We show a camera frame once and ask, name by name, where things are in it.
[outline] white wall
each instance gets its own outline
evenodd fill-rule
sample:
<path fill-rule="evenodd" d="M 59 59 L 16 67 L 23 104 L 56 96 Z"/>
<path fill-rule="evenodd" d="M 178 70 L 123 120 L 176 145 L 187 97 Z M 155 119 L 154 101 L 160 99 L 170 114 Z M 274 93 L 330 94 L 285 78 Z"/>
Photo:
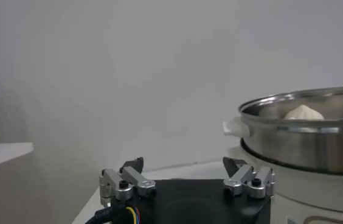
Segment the white wall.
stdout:
<path fill-rule="evenodd" d="M 248 99 L 335 85 L 343 0 L 0 0 L 0 141 L 35 144 L 33 223 L 69 223 L 123 160 L 222 157 Z"/>

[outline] black cable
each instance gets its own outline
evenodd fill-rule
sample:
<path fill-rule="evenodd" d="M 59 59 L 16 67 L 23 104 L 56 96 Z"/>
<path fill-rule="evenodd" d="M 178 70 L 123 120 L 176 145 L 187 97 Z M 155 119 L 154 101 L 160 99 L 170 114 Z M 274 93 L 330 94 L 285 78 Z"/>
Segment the black cable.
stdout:
<path fill-rule="evenodd" d="M 112 218 L 119 212 L 125 210 L 124 203 L 118 203 L 113 207 L 104 208 L 95 212 L 94 216 L 85 224 L 102 224 L 112 220 Z"/>

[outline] steamed bun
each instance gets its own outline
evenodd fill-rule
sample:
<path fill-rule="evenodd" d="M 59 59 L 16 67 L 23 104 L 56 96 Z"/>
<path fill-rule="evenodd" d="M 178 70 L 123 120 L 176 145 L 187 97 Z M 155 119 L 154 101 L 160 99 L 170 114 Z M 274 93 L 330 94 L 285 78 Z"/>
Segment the steamed bun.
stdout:
<path fill-rule="evenodd" d="M 301 105 L 286 114 L 285 119 L 322 120 L 324 117 L 316 110 Z"/>

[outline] white pot handle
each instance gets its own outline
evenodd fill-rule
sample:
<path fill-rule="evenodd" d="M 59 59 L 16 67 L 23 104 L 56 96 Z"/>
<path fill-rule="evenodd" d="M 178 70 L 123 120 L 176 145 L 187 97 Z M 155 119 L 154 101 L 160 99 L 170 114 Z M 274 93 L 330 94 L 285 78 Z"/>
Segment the white pot handle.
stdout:
<path fill-rule="evenodd" d="M 235 117 L 230 121 L 223 122 L 223 131 L 225 135 L 232 135 L 238 138 L 250 137 L 250 128 L 243 123 L 241 117 Z"/>

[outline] screw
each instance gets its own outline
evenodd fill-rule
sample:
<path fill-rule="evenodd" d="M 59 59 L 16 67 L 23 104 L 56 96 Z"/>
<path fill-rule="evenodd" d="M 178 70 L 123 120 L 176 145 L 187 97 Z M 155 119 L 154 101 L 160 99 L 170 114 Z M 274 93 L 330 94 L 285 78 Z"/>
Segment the screw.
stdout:
<path fill-rule="evenodd" d="M 125 188 L 128 188 L 128 182 L 126 180 L 121 180 L 119 182 L 119 188 L 120 189 L 125 189 Z"/>
<path fill-rule="evenodd" d="M 259 186 L 261 186 L 261 184 L 262 184 L 262 182 L 261 182 L 261 180 L 258 179 L 258 178 L 254 178 L 254 179 L 251 181 L 251 185 L 252 185 L 253 187 L 259 187 Z"/>

